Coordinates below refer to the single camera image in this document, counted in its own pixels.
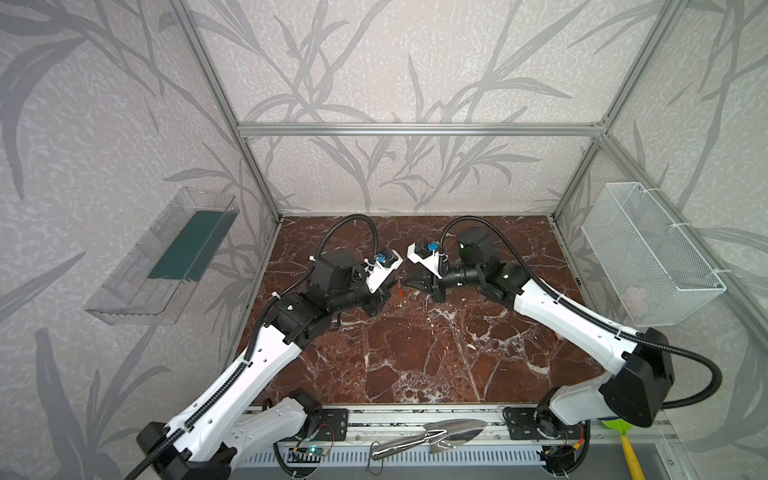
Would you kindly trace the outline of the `green sponge pad in bin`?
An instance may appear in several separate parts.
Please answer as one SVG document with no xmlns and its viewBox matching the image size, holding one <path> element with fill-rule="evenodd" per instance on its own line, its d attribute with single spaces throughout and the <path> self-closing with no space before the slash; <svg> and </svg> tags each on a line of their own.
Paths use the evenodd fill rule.
<svg viewBox="0 0 768 480">
<path fill-rule="evenodd" d="M 236 216 L 232 212 L 196 211 L 148 278 L 199 282 Z"/>
</svg>

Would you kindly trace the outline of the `pink object in basket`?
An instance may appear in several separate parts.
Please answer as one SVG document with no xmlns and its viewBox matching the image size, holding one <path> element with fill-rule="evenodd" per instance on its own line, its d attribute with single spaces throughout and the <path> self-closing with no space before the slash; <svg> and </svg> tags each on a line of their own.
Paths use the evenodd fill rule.
<svg viewBox="0 0 768 480">
<path fill-rule="evenodd" d="M 622 301 L 633 318 L 642 318 L 649 311 L 648 292 L 644 288 L 628 287 L 622 295 Z"/>
</svg>

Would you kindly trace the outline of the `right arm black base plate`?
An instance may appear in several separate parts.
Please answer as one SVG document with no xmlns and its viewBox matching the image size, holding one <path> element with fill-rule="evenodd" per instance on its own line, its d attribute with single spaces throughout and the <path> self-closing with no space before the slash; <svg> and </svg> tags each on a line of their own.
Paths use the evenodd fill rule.
<svg viewBox="0 0 768 480">
<path fill-rule="evenodd" d="M 506 406 L 502 410 L 502 418 L 511 440 L 538 441 L 543 438 L 537 429 L 535 412 L 534 407 Z"/>
</svg>

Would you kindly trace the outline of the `clear plastic wall bin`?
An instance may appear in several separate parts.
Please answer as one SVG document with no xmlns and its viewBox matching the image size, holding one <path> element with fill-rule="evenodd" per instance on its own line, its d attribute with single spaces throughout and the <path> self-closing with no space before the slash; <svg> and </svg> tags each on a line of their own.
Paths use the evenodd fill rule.
<svg viewBox="0 0 768 480">
<path fill-rule="evenodd" d="M 202 279 L 199 282 L 149 279 L 148 275 L 199 210 L 232 212 L 237 216 L 240 213 L 234 194 L 181 188 L 91 296 L 85 311 L 113 326 L 175 324 Z"/>
</svg>

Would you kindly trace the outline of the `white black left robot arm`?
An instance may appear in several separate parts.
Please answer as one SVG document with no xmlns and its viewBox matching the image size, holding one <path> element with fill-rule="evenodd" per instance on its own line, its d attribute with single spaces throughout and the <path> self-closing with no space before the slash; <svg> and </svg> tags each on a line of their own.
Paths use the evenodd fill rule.
<svg viewBox="0 0 768 480">
<path fill-rule="evenodd" d="M 360 308 L 373 317 L 390 297 L 402 257 L 385 248 L 359 263 L 344 249 L 316 256 L 306 287 L 273 298 L 246 350 L 184 411 L 151 422 L 137 436 L 144 459 L 162 479 L 226 479 L 248 456 L 304 431 L 320 404 L 299 390 L 253 416 L 246 409 L 288 364 L 329 331 L 335 316 Z"/>
</svg>

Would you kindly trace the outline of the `green circuit board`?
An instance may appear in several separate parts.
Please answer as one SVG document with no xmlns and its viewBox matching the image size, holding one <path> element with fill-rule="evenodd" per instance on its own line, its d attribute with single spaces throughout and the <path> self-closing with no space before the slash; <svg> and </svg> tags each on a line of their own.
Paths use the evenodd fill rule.
<svg viewBox="0 0 768 480">
<path fill-rule="evenodd" d="M 325 446 L 310 445 L 295 447 L 290 452 L 294 463 L 319 463 L 330 454 L 331 449 Z"/>
</svg>

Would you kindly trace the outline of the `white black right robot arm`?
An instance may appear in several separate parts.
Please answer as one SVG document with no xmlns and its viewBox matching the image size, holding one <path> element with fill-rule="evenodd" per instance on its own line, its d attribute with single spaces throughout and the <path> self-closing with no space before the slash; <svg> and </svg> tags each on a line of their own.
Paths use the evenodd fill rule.
<svg viewBox="0 0 768 480">
<path fill-rule="evenodd" d="M 594 419 L 621 419 L 647 428 L 674 383 L 666 337 L 650 329 L 629 340 L 631 330 L 607 320 L 536 279 L 523 266 L 501 261 L 488 231 L 472 227 L 457 237 L 459 262 L 452 265 L 438 242 L 411 244 L 408 259 L 419 265 L 406 286 L 443 303 L 449 290 L 473 287 L 486 299 L 529 317 L 596 360 L 604 369 L 588 381 L 552 388 L 536 407 L 538 431 L 556 438 L 568 426 Z"/>
</svg>

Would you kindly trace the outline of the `silver metal garden trowel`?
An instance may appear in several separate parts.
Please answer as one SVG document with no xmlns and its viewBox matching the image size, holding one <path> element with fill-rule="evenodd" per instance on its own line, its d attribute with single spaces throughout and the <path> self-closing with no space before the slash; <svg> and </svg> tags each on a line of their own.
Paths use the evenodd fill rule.
<svg viewBox="0 0 768 480">
<path fill-rule="evenodd" d="M 468 443 L 486 427 L 487 423 L 478 419 L 452 419 L 425 424 L 423 433 L 371 445 L 369 458 L 380 461 L 421 445 L 428 445 L 431 454 L 442 453 Z"/>
</svg>

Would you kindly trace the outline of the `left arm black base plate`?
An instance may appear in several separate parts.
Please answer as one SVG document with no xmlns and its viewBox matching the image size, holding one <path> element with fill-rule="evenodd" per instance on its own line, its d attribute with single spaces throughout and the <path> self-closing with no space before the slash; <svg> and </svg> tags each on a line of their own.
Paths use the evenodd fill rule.
<svg viewBox="0 0 768 480">
<path fill-rule="evenodd" d="M 323 408 L 313 413 L 308 420 L 308 439 L 336 442 L 347 437 L 349 410 L 346 408 Z"/>
</svg>

